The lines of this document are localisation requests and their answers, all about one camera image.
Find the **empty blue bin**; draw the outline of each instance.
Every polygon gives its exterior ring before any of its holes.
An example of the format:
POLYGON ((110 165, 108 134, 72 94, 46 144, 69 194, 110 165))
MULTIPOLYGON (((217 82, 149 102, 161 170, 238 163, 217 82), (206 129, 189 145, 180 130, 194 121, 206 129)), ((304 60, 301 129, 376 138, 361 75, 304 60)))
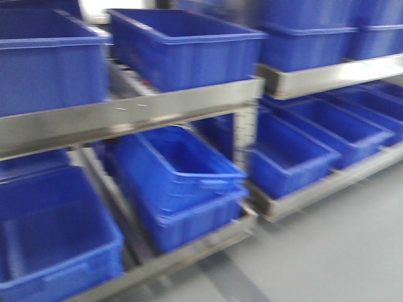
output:
POLYGON ((255 146, 249 151, 251 180, 280 198, 330 174, 340 155, 270 113, 259 115, 255 146))
POLYGON ((354 0, 357 25, 395 25, 403 23, 401 0, 354 0))
POLYGON ((296 30, 265 23, 260 62, 291 72, 343 62, 356 28, 296 30))
POLYGON ((130 201, 156 247, 161 252, 170 252, 237 219, 240 203, 246 196, 247 190, 237 187, 225 195, 169 216, 155 213, 150 207, 151 200, 141 194, 131 195, 130 201))
POLYGON ((113 54, 161 91, 245 80, 265 33, 172 9, 113 9, 113 54))
POLYGON ((65 149, 0 161, 0 181, 69 165, 65 149))
POLYGON ((347 56, 354 60, 403 52, 403 24, 361 26, 351 40, 347 56))
POLYGON ((356 0, 262 1, 265 22, 296 30, 351 26, 356 8, 356 0))
POLYGON ((56 302, 123 272, 123 237, 79 167, 0 184, 0 299, 56 302))
POLYGON ((231 192, 246 176, 180 126, 121 137, 113 160, 117 177, 127 175, 156 213, 174 213, 231 192))
POLYGON ((275 113, 339 152, 338 169, 373 155, 393 136, 383 127, 318 99, 293 104, 275 113))
POLYGON ((109 41, 62 11, 0 9, 0 117, 104 100, 109 41))
POLYGON ((403 141, 403 103, 395 98, 365 89, 344 89, 327 99, 393 132, 386 145, 403 141))
POLYGON ((82 18, 79 0, 0 0, 0 8, 54 8, 82 18))
POLYGON ((390 96, 395 96, 398 99, 403 100, 403 87, 399 85, 390 84, 384 81, 374 81, 362 84, 361 87, 382 92, 390 96))

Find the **bin handle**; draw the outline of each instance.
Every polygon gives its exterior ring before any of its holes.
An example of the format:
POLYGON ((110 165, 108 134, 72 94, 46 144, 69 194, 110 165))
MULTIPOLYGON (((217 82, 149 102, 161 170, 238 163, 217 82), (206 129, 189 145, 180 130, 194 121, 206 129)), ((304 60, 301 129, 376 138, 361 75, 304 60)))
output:
POLYGON ((228 185, 227 181, 219 179, 202 179, 200 180, 200 189, 220 190, 228 185))

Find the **storage rack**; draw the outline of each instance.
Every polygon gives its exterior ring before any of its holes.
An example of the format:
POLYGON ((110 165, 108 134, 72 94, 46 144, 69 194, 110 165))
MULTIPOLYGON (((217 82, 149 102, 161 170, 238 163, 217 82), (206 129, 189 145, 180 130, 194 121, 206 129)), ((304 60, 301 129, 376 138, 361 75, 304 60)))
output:
POLYGON ((167 254, 159 254, 144 236, 128 203, 84 144, 227 113, 235 115, 234 157, 244 165, 242 149, 255 138, 257 100, 264 80, 245 81, 160 93, 127 66, 109 62, 111 99, 85 106, 0 118, 0 160, 72 147, 73 163, 83 165, 125 236, 126 273, 68 301, 111 301, 136 286, 182 269, 251 236, 258 216, 242 205, 238 220, 167 254))
MULTIPOLYGON (((257 75, 266 79, 266 93, 282 100, 379 79, 403 86, 402 74, 403 53, 295 72, 281 72, 263 64, 257 68, 257 75)), ((280 199, 271 198, 248 182, 250 202, 266 220, 274 223, 401 160, 403 143, 385 147, 351 167, 333 171, 330 176, 280 199)))

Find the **gray floor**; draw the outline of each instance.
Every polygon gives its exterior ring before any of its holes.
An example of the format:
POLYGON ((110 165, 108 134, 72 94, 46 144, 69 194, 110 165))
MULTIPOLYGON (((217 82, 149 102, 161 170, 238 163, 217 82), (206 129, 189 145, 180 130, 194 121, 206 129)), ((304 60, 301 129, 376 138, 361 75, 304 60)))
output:
POLYGON ((403 301, 403 163, 117 299, 403 301))

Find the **shelf tier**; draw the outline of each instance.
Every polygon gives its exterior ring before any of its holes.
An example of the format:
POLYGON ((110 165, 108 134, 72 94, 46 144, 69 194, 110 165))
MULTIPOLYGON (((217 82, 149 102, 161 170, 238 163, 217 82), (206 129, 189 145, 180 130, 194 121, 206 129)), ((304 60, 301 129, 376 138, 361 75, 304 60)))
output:
POLYGON ((384 148, 379 153, 351 167, 334 171, 323 180, 280 199, 271 199, 250 182, 247 187, 251 192, 251 202, 255 208, 262 213, 266 220, 276 222, 401 160, 403 160, 403 143, 384 148))
POLYGON ((257 75, 266 79, 266 91, 276 99, 291 99, 403 74, 403 53, 325 67, 282 72, 264 64, 257 75))
MULTIPOLYGON (((114 77, 111 83, 124 85, 123 81, 116 81, 114 77)), ((235 113, 255 106, 263 85, 263 79, 253 78, 7 116, 0 118, 0 160, 117 137, 171 123, 235 113)))
POLYGON ((128 270, 122 277, 78 294, 68 299, 67 302, 114 301, 116 297, 137 286, 155 281, 166 274, 172 274, 250 237, 257 226, 257 214, 246 205, 243 205, 242 215, 238 220, 177 250, 158 255, 144 240, 141 228, 134 221, 136 218, 130 216, 132 211, 125 207, 127 202, 125 202, 117 185, 103 172, 101 164, 96 160, 92 149, 76 148, 76 152, 79 161, 87 168, 89 177, 110 207, 125 235, 129 251, 139 264, 128 270))

